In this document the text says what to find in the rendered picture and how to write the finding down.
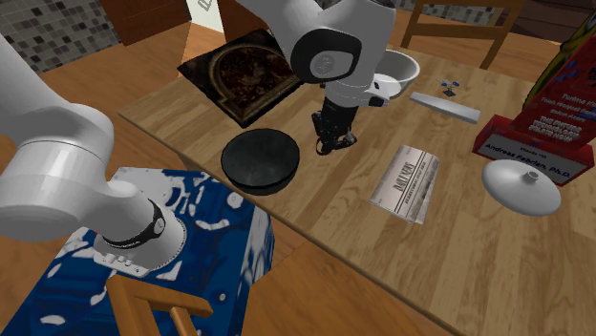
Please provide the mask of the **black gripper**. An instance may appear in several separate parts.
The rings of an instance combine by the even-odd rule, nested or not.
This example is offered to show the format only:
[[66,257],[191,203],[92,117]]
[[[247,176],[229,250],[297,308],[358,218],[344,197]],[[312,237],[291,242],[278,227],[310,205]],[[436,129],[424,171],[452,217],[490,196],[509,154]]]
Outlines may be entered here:
[[322,109],[311,115],[315,133],[319,136],[315,144],[318,155],[325,156],[335,148],[348,148],[357,142],[350,132],[357,110],[357,106],[342,107],[327,97],[324,99]]

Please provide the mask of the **black bowl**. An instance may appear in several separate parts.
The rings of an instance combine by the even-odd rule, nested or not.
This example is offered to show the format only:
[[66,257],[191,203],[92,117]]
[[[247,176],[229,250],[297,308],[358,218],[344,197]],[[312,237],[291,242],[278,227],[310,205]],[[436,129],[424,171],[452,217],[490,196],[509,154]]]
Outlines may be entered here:
[[231,139],[223,149],[221,165],[234,186],[255,196],[284,189],[300,162],[296,141],[273,129],[254,129]]

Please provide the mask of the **folded grey newspaper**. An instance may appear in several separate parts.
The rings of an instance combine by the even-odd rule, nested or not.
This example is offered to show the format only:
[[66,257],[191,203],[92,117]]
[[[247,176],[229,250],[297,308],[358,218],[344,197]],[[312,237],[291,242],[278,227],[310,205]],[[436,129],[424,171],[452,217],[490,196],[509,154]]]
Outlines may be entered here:
[[401,145],[369,203],[409,222],[422,224],[434,190],[439,159],[435,155]]

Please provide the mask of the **white bowl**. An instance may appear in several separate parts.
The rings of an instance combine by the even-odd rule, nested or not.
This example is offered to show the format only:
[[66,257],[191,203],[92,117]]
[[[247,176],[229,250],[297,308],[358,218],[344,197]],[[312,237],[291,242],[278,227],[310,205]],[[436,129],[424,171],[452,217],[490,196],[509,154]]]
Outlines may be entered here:
[[409,55],[386,50],[378,63],[374,81],[386,89],[390,99],[399,97],[420,73],[419,64]]

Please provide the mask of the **dark framed picture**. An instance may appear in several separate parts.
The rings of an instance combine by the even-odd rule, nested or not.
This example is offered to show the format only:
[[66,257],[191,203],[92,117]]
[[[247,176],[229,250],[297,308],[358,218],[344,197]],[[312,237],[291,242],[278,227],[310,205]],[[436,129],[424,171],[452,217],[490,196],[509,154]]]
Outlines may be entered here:
[[264,29],[196,56],[179,65],[178,71],[241,128],[303,84],[275,38]]

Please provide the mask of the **grey flat bar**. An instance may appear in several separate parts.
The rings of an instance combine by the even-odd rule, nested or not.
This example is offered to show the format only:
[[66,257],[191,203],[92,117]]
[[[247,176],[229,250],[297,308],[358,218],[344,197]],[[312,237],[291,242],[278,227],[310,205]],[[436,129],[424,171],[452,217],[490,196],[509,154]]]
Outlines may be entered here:
[[450,100],[427,94],[421,94],[418,92],[413,92],[409,96],[409,99],[435,112],[451,116],[471,124],[477,124],[479,121],[480,110],[473,109]]

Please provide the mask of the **small blue toy plane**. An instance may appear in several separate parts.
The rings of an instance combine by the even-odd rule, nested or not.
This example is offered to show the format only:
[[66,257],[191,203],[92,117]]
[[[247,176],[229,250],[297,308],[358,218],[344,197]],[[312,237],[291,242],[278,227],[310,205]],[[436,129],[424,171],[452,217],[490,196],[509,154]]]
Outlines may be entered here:
[[440,84],[441,87],[444,88],[444,90],[442,91],[445,95],[447,95],[448,97],[452,97],[455,96],[456,93],[454,92],[454,88],[457,88],[460,86],[460,82],[459,81],[451,81],[449,79],[442,79],[442,80],[437,80],[437,82]]

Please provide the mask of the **blue white patterned robot stand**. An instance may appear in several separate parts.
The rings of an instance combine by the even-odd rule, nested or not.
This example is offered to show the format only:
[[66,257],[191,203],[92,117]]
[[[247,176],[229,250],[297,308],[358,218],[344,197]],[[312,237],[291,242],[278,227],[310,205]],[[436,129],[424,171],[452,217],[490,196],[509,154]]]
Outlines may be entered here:
[[[241,336],[250,287],[271,268],[270,215],[204,172],[121,167],[185,225],[178,257],[144,281],[201,297],[212,315],[191,319],[197,336]],[[105,286],[115,270],[93,260],[95,232],[66,241],[0,336],[120,336]]]

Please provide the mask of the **wooden chair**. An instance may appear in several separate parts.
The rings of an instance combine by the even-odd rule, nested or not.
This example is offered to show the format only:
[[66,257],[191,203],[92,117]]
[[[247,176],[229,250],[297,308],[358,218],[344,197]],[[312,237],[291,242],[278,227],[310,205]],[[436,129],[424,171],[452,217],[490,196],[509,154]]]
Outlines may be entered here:
[[170,315],[179,336],[197,336],[191,317],[213,314],[203,298],[121,275],[109,278],[106,289],[120,336],[160,336],[154,310]]
[[[492,40],[493,43],[491,48],[479,66],[481,69],[488,70],[497,56],[507,34],[510,32],[517,17],[522,11],[525,1],[526,0],[416,0],[400,47],[408,48],[414,35]],[[484,7],[509,9],[510,11],[502,26],[464,26],[419,23],[418,19],[424,5],[479,5]]]

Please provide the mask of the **wooden table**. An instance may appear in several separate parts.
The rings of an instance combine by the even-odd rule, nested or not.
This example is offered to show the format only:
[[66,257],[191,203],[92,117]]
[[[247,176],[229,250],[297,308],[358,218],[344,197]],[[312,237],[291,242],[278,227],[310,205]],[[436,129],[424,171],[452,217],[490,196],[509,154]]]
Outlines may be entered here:
[[[478,125],[403,94],[360,109],[356,143],[319,156],[310,116],[323,100],[305,84],[258,119],[300,148],[294,179],[260,207],[467,336],[596,336],[596,168],[562,188],[555,214],[527,217],[485,191]],[[422,224],[369,202],[402,145],[439,159]]]

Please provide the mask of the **white lid with knob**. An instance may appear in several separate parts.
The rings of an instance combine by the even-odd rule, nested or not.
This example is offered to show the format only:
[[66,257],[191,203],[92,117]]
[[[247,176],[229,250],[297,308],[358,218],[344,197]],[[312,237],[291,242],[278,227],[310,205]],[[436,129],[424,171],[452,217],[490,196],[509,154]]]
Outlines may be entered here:
[[488,194],[516,213],[544,217],[556,213],[562,202],[554,182],[530,165],[498,159],[485,165],[481,181]]

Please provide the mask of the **red printed book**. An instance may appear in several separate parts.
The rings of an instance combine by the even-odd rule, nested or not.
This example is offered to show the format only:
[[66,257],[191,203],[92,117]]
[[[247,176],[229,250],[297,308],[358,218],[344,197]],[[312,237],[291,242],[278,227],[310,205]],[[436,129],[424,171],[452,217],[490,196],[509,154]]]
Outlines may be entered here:
[[596,10],[560,46],[513,119],[493,115],[473,152],[528,164],[563,186],[594,166]]

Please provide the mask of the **brown wooden cabinet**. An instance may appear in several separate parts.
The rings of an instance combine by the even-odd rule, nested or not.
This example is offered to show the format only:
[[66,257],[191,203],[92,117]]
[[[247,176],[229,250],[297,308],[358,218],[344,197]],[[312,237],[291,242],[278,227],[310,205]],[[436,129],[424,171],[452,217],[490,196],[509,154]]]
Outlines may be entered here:
[[98,0],[124,46],[191,20],[186,0]]

